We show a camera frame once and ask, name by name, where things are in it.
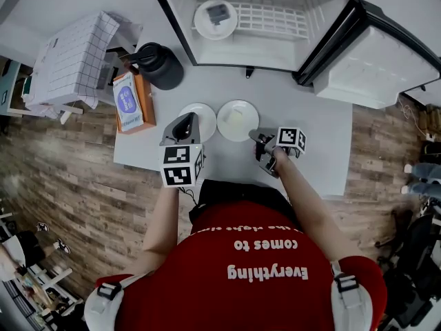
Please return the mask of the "white checked tablecloth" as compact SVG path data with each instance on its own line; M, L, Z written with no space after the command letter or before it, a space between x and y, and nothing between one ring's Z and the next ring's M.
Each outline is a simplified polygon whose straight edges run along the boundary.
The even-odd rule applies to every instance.
M106 50L119 27L115 19L100 11L48 39L33 67L26 108L52 118L58 113L57 106L75 101L95 109Z

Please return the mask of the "orange tissue box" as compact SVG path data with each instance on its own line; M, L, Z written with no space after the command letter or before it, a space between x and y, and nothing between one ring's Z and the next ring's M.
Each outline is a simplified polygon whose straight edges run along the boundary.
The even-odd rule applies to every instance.
M154 114L154 104L152 100L150 83L144 80L144 78L140 74L134 75L134 82L136 85L136 91L139 98L141 110L143 113L143 125L133 128L127 132L121 132L121 123L119 121L118 111L116 109L116 121L117 121L118 133L132 134L156 126L156 117Z

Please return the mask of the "person's right forearm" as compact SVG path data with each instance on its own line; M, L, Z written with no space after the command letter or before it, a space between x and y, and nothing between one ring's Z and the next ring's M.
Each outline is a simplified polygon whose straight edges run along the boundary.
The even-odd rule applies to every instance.
M324 202L285 151L277 147L273 154L276 160L276 172L302 230L322 250L328 260L337 259L340 231L330 217Z

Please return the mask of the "white metal rack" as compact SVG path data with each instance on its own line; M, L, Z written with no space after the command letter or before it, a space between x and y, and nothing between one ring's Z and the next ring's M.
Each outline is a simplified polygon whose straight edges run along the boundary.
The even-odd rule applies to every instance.
M72 314L83 299L73 295L59 283L72 273L68 268L52 274L38 265L28 269L25 276L5 281L6 288L16 307L33 331L57 331L53 313L61 317Z

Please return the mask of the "wooden crate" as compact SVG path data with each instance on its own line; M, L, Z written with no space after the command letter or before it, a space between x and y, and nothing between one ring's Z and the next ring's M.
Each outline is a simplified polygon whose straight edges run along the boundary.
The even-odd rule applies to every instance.
M420 107L418 126L424 139L441 142L441 107L433 104Z

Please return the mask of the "black mini fridge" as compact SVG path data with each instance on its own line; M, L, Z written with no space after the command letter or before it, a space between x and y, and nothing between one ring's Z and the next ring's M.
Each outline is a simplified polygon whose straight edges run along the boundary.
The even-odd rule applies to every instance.
M375 109L441 77L441 57L366 0L225 0L302 10L309 38L295 41L247 32L206 39L192 30L194 12L206 1L158 0L195 66L289 72L317 97Z

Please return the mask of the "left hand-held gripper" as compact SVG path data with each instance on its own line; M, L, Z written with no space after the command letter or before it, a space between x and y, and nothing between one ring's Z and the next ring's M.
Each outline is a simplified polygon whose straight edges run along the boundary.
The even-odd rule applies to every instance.
M190 188L196 185L204 162L200 142L199 116L195 112L179 116L164 129L159 143L160 173L164 187Z

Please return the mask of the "person's red shirt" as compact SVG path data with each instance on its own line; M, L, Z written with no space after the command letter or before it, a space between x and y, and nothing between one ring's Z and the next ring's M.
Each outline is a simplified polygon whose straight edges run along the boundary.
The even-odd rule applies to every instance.
M281 213L212 205L124 291L115 331L334 331L331 264Z

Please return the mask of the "dark grey square block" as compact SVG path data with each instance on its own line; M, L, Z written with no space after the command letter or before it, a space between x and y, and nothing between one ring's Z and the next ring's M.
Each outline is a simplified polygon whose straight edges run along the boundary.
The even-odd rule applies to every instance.
M217 3L206 8L209 20L215 26L219 26L222 21L230 18L228 7L224 3Z

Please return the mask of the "person's left forearm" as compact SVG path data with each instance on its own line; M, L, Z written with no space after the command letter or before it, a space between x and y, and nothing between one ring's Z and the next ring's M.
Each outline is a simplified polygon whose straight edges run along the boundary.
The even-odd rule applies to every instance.
M177 188L162 187L143 240L143 251L168 255L178 238Z

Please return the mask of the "clear storage bin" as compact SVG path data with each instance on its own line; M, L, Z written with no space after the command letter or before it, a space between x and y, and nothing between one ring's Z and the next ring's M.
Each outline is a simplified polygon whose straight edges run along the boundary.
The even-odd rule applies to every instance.
M120 57L116 52L107 52L99 72L96 89L109 90L114 80L127 72L139 74L139 69L129 62L127 54Z

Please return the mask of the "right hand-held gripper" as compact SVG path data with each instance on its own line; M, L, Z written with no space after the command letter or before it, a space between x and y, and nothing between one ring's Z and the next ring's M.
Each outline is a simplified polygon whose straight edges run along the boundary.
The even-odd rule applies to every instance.
M255 158L259 167L275 178L278 178L278 173L275 170L274 149L281 148L287 156L293 152L298 158L305 153L307 143L305 133L297 127L279 127L277 130L257 128L249 131L249 138L256 142Z

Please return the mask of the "blue white wipes pack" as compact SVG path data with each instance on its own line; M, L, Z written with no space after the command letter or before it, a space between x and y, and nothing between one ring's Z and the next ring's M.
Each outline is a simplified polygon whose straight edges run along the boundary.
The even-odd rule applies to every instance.
M143 125L143 113L134 82L134 75L127 72L113 83L114 102L121 123L121 132Z

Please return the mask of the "white round plate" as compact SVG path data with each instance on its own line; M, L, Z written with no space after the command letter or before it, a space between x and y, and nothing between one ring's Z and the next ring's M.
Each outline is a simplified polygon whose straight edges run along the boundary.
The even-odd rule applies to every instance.
M229 110L237 108L243 113L242 127L231 127L224 122ZM233 142L242 142L249 139L249 131L259 126L259 115L255 107L243 100L233 100L224 104L217 114L217 128L223 137Z
M228 20L222 21L219 26L215 26L209 20L206 8L217 3L224 3L230 13ZM221 40L230 36L238 24L238 13L235 7L225 0L209 0L197 7L194 13L194 27L196 31L204 38L209 40Z
M191 103L185 106L179 116L187 114L189 112L195 112L198 115L198 124L201 142L208 141L216 131L216 114L207 104L204 103Z

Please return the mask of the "teal side table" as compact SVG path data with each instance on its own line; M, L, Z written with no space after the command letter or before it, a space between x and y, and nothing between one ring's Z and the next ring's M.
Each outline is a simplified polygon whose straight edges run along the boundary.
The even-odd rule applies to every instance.
M18 110L11 107L14 86L18 77L21 64L7 59L0 70L0 115L9 117L22 117Z

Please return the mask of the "person's black trousers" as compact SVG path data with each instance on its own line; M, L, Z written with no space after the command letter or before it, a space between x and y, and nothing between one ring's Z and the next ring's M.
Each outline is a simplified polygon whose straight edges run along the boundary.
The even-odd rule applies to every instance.
M198 203L189 212L191 233L209 225L232 224L237 219L268 219L299 228L296 213L288 200L275 188L250 183L204 180Z

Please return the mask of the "black equipment pile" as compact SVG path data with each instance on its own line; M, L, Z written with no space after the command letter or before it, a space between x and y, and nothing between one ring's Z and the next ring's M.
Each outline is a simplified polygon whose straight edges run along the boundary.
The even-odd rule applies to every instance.
M385 318L378 331L416 327L441 300L441 268L432 257L435 245L441 244L441 201L428 199L416 219L410 210L394 210L391 216L395 236L375 243L377 249L389 249L388 255L378 257L387 287Z

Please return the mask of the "black thermos jug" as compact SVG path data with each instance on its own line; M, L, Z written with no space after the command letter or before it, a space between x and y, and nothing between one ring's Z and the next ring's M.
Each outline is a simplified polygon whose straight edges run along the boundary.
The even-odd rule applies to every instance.
M160 90L176 88L184 77L184 69L176 55L161 44L149 42L127 56L128 63L137 65L139 74Z

